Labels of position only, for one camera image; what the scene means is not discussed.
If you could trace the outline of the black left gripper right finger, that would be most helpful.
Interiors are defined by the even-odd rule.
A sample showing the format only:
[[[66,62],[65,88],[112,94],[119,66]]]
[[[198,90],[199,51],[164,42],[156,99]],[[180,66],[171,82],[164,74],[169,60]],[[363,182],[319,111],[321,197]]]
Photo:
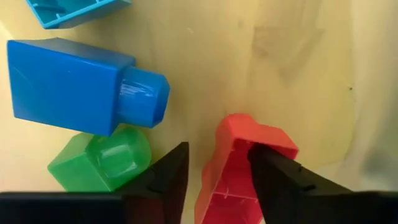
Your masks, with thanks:
[[[252,184],[266,223],[353,223],[352,191],[265,144],[248,152]]]

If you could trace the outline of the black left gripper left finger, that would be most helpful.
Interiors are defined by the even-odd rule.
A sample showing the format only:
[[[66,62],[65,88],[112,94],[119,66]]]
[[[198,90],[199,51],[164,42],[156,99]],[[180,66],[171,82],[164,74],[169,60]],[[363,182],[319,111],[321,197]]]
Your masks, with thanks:
[[[188,185],[189,143],[181,142],[118,188],[127,224],[180,224]]]

